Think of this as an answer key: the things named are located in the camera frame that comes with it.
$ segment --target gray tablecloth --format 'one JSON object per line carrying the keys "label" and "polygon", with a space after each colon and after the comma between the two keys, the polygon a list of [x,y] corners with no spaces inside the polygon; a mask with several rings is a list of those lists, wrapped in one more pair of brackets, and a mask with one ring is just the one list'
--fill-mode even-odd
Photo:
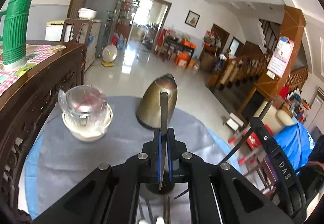
{"label": "gray tablecloth", "polygon": [[[145,142],[153,139],[153,131],[143,128],[135,117],[140,99],[131,96],[109,97],[113,120],[106,135],[92,143],[74,138],[59,114],[45,128],[38,160],[37,193],[39,213],[42,213],[72,187],[93,171],[101,162],[112,166],[140,153]],[[211,138],[208,130],[195,117],[175,109],[169,127],[174,128],[176,139],[186,143],[189,152],[205,162],[217,164],[225,156]],[[187,188],[177,184],[171,197]],[[148,194],[141,187],[140,205],[147,219],[145,199],[149,199],[154,217],[162,215],[161,198]],[[172,223],[190,223],[189,197],[171,201]]]}

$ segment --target window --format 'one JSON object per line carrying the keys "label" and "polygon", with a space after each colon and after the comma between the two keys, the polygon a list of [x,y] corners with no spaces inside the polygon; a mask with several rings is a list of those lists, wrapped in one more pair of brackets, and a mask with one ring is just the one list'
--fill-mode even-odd
{"label": "window", "polygon": [[140,0],[140,4],[134,17],[134,22],[139,25],[146,25],[147,17],[152,6],[152,0]]}
{"label": "window", "polygon": [[231,52],[230,52],[231,55],[235,55],[235,52],[237,51],[239,45],[240,45],[240,42],[236,38],[233,37],[232,43],[229,46],[229,49],[231,50]]}

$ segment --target bottle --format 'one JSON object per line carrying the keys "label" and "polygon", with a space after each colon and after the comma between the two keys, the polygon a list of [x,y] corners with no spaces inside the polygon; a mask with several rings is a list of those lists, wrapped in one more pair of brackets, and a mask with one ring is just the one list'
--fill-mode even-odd
{"label": "bottle", "polygon": [[23,66],[26,60],[26,32],[31,0],[10,0],[5,15],[3,37],[4,70],[12,71]]}

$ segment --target kettle base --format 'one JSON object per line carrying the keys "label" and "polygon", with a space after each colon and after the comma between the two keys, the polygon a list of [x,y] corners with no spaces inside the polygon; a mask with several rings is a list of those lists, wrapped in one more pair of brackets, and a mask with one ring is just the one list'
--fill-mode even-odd
{"label": "kettle base", "polygon": [[137,121],[140,123],[140,125],[141,126],[143,126],[143,127],[145,127],[146,129],[149,129],[149,130],[152,130],[152,131],[154,131],[154,130],[156,130],[156,129],[161,129],[161,127],[151,127],[151,126],[149,126],[149,125],[147,125],[147,124],[145,124],[138,116],[137,116],[137,114],[136,114],[136,119],[137,119]]}

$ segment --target plaid tablecloth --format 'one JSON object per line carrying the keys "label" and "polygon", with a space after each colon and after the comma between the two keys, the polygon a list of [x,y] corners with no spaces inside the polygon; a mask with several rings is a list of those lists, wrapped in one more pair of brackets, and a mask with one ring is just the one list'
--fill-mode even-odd
{"label": "plaid tablecloth", "polygon": [[43,60],[52,56],[66,46],[28,45],[26,44],[27,63],[15,71],[5,71],[3,68],[2,49],[0,48],[0,96],[15,83],[28,69],[33,68]]}

